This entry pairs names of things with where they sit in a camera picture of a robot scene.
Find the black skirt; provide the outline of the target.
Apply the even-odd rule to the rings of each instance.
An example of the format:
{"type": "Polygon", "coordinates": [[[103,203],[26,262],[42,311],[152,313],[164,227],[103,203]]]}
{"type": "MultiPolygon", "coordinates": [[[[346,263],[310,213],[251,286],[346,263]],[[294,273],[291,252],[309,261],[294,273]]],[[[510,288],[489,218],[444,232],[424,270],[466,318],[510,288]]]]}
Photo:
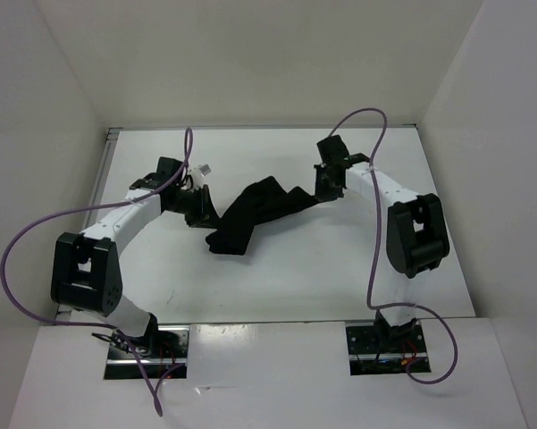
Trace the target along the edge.
{"type": "Polygon", "coordinates": [[[268,176],[247,186],[224,212],[216,230],[206,237],[216,255],[243,256],[257,225],[316,206],[317,199],[300,187],[285,191],[268,176]]]}

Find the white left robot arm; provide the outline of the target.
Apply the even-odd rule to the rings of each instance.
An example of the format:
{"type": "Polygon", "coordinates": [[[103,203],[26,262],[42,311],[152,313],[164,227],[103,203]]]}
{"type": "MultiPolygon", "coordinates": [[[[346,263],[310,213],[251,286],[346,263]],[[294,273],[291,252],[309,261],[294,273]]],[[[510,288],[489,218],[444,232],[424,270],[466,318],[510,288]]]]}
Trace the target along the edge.
{"type": "Polygon", "coordinates": [[[117,334],[110,341],[146,358],[166,338],[155,315],[136,306],[123,292],[120,256],[133,239],[165,212],[183,215],[187,226],[214,228],[214,209],[205,177],[206,164],[187,169],[182,161],[160,157],[155,172],[130,185],[121,206],[79,233],[63,233],[55,243],[51,299],[89,312],[117,334]]]}

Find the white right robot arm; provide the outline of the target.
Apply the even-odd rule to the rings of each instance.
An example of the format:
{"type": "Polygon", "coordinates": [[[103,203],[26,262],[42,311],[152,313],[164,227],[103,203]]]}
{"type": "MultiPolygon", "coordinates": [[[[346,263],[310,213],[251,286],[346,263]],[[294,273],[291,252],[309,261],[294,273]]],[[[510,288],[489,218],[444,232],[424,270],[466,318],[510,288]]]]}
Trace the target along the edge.
{"type": "Polygon", "coordinates": [[[350,154],[340,136],[319,141],[315,197],[320,202],[356,193],[375,209],[376,232],[366,304],[375,312],[373,339],[393,351],[414,332],[416,306],[430,271],[449,255],[442,204],[394,181],[364,154],[350,154]]]}

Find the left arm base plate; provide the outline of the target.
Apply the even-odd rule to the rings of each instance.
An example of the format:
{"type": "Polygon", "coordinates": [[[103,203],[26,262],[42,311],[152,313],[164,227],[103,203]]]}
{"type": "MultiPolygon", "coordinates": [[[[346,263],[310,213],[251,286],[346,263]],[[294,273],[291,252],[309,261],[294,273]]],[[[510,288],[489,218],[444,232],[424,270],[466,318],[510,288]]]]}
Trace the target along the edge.
{"type": "MultiPolygon", "coordinates": [[[[160,324],[162,342],[152,351],[137,347],[140,362],[151,380],[186,379],[188,372],[189,325],[160,324]]],[[[93,333],[108,344],[105,361],[105,380],[141,379],[142,374],[129,346],[117,335],[93,333]]]]}

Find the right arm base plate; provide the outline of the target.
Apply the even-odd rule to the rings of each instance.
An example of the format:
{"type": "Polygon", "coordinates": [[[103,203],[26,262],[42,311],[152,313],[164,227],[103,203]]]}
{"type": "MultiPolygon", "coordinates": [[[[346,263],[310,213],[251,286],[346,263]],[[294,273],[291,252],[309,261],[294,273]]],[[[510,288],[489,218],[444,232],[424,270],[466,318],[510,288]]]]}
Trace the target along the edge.
{"type": "Polygon", "coordinates": [[[345,333],[352,376],[404,374],[409,363],[412,374],[431,372],[420,324],[403,339],[390,342],[380,341],[371,321],[347,324],[345,333]]]}

